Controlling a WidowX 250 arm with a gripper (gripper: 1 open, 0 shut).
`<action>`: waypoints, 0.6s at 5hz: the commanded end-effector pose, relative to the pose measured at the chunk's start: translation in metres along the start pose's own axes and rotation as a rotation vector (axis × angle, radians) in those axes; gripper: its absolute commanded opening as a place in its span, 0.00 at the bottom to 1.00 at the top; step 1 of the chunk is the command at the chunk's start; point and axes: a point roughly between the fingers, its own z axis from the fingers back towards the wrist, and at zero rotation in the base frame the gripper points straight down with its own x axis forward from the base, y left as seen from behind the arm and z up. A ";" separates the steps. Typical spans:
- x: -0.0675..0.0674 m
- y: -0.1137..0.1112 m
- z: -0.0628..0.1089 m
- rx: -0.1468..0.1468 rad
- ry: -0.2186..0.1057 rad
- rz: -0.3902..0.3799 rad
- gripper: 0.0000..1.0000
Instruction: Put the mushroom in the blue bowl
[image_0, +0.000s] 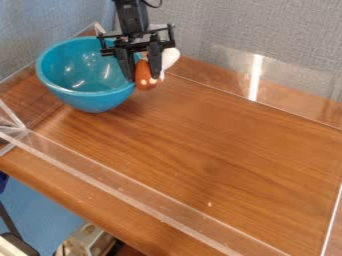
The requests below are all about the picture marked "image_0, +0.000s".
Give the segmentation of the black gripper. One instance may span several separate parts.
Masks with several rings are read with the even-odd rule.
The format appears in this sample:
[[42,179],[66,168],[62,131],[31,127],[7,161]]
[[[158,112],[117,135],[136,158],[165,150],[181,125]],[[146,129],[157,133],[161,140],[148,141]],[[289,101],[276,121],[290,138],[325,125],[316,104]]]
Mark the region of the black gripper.
[[117,56],[122,72],[130,82],[136,80],[137,52],[149,51],[150,70],[154,79],[162,72],[162,51],[174,48],[174,25],[166,24],[153,28],[150,24],[149,9],[158,9],[164,2],[153,5],[149,1],[115,1],[121,33],[101,32],[97,38],[101,42],[103,56]]

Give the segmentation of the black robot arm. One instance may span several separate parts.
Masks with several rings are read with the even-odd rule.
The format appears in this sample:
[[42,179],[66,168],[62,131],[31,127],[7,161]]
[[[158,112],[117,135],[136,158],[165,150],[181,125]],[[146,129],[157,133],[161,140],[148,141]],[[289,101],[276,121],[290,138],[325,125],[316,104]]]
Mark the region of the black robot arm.
[[99,32],[97,38],[101,42],[101,53],[103,56],[114,56],[126,79],[136,81],[136,58],[137,53],[146,52],[152,75],[161,77],[162,73],[162,52],[177,46],[173,24],[161,28],[150,26],[148,8],[160,8],[146,0],[113,0],[117,7],[121,34]]

